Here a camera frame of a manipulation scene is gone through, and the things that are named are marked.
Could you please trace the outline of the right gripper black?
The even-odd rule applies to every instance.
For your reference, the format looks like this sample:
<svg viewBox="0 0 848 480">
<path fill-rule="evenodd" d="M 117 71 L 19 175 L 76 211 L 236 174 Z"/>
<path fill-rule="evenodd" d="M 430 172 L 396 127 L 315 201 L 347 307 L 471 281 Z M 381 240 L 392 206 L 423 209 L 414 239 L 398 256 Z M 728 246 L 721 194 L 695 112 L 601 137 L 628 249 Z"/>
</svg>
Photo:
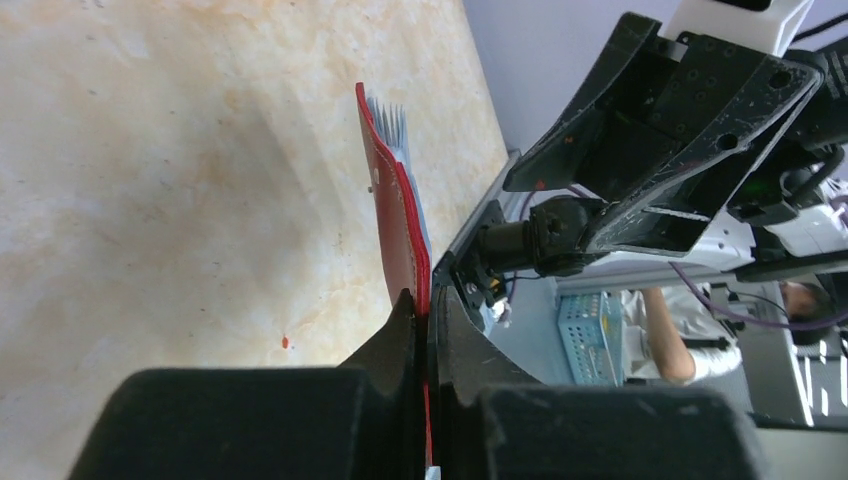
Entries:
<svg viewBox="0 0 848 480">
<path fill-rule="evenodd" d="M 682 255 L 720 213 L 765 228 L 824 201 L 844 161 L 844 43 L 781 57 L 708 35 L 667 40 L 633 12 L 552 127 L 510 168 L 507 192 L 563 189 L 582 166 L 600 197 L 585 253 Z"/>
</svg>

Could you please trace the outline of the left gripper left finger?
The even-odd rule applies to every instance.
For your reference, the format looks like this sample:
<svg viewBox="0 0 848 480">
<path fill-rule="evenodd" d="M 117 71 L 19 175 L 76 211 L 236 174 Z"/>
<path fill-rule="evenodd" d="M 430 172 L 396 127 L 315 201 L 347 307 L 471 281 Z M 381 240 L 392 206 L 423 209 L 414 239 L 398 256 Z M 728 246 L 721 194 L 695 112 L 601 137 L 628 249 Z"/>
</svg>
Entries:
<svg viewBox="0 0 848 480">
<path fill-rule="evenodd" d="M 414 301 L 336 367 L 147 369 L 112 393 L 73 479 L 420 479 Z"/>
</svg>

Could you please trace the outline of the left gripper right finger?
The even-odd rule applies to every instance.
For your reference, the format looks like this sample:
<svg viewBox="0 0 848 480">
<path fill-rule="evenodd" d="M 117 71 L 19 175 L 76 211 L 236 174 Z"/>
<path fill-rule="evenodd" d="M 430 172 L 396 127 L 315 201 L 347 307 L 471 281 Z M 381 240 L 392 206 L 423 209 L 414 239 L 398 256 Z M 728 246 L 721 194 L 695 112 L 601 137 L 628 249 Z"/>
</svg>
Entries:
<svg viewBox="0 0 848 480">
<path fill-rule="evenodd" d="M 431 297 L 433 462 L 446 479 L 765 479 L 753 422 L 719 395 L 547 386 L 472 324 L 458 292 Z"/>
</svg>

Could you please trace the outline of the red leather card holder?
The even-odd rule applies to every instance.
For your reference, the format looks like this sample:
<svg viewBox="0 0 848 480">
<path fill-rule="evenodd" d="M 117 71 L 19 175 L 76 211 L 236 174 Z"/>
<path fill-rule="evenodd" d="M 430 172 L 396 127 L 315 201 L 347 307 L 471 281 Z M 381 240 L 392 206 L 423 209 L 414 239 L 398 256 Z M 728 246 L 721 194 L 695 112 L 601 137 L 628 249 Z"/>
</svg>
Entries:
<svg viewBox="0 0 848 480">
<path fill-rule="evenodd" d="M 406 112 L 355 84 L 363 145 L 376 209 L 384 279 L 391 296 L 411 295 L 413 372 L 420 401 L 424 469 L 434 466 L 426 346 L 430 309 L 431 247 L 412 172 Z"/>
</svg>

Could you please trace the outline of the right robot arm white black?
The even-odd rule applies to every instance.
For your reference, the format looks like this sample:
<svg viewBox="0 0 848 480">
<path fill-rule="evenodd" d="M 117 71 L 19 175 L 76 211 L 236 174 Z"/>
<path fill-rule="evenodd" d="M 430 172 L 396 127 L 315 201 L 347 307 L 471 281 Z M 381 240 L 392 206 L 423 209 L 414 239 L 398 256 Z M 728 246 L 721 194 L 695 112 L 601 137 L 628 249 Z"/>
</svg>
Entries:
<svg viewBox="0 0 848 480">
<path fill-rule="evenodd" d="M 830 80 L 847 50 L 764 53 L 620 17 L 553 126 L 508 171 L 508 192 L 549 192 L 525 220 L 475 238 L 491 274 L 571 276 L 613 253 L 688 258 L 726 214 L 751 233 L 825 202 L 844 158 L 847 103 Z"/>
</svg>

